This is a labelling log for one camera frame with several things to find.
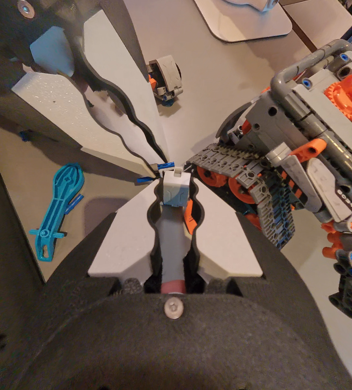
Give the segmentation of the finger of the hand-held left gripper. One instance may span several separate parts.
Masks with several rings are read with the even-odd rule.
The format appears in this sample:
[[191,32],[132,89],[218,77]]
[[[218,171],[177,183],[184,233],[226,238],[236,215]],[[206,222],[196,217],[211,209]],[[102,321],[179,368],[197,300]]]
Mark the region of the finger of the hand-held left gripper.
[[141,177],[154,178],[151,165],[161,158],[142,130],[113,101],[88,87],[83,94],[63,75],[29,72],[12,91],[61,131],[81,150]]
[[149,82],[103,9],[83,25],[77,49],[100,84],[85,83],[83,96],[97,129],[82,135],[81,150],[116,165],[153,165],[169,160],[164,129]]

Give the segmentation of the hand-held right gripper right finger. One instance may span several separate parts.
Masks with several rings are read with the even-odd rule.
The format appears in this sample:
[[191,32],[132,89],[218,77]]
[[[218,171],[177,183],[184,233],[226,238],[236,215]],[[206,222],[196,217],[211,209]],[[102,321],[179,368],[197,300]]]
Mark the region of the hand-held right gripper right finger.
[[261,277],[263,271],[235,210],[201,182],[195,199],[203,208],[203,220],[196,229],[200,255],[198,274],[205,282],[213,278]]

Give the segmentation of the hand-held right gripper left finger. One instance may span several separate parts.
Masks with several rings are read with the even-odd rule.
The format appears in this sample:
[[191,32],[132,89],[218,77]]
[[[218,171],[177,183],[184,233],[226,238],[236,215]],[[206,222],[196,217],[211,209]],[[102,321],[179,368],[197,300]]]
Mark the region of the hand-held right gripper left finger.
[[89,267],[89,276],[146,281],[152,275],[150,253],[155,231],[147,212],[157,199],[154,190],[158,184],[159,180],[153,181],[119,208]]

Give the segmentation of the light grey block with pins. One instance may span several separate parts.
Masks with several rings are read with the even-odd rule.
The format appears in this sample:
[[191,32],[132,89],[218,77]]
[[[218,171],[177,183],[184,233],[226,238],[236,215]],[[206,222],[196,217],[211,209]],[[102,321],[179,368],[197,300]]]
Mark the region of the light grey block with pins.
[[191,174],[174,162],[151,164],[150,167],[162,179],[162,204],[185,208],[189,200]]

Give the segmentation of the orange slotted panel piece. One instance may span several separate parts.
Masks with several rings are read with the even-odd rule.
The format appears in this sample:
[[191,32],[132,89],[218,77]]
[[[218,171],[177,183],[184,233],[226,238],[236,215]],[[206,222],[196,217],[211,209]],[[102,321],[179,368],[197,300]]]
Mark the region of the orange slotted panel piece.
[[192,236],[201,218],[201,210],[197,202],[189,199],[184,211],[184,222],[188,233]]

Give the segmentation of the dark grey orange block assembly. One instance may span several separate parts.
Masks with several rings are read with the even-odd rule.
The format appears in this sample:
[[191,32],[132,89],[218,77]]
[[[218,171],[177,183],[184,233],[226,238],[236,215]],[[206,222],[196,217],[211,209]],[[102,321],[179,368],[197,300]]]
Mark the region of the dark grey orange block assembly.
[[183,93],[181,71],[173,56],[167,55],[149,61],[146,67],[154,97],[163,106],[172,106],[175,98]]

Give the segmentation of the blue plastic separator tool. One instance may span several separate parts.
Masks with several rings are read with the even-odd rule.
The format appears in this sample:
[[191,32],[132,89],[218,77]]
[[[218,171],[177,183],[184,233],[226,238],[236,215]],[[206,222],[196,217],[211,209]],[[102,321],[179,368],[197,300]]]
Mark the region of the blue plastic separator tool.
[[52,182],[52,199],[45,216],[38,229],[29,231],[35,236],[35,250],[39,261],[52,261],[56,240],[66,236],[66,233],[60,231],[66,211],[75,206],[74,199],[84,182],[84,173],[78,163],[68,163],[55,173]]

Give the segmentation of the white desk stand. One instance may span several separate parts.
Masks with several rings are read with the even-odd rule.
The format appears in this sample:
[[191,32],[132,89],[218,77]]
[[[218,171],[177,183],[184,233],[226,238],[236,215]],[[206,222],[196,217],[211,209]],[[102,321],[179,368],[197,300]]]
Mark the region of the white desk stand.
[[292,22],[278,0],[195,0],[209,31],[235,43],[288,35]]

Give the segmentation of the grey orange tracked toy robot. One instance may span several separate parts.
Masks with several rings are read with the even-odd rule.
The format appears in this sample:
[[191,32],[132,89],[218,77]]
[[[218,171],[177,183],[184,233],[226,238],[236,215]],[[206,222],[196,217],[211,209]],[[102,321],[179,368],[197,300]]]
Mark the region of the grey orange tracked toy robot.
[[352,319],[352,44],[337,39],[279,71],[235,110],[184,165],[241,211],[278,249],[295,232],[292,211],[328,233],[340,274],[330,302]]

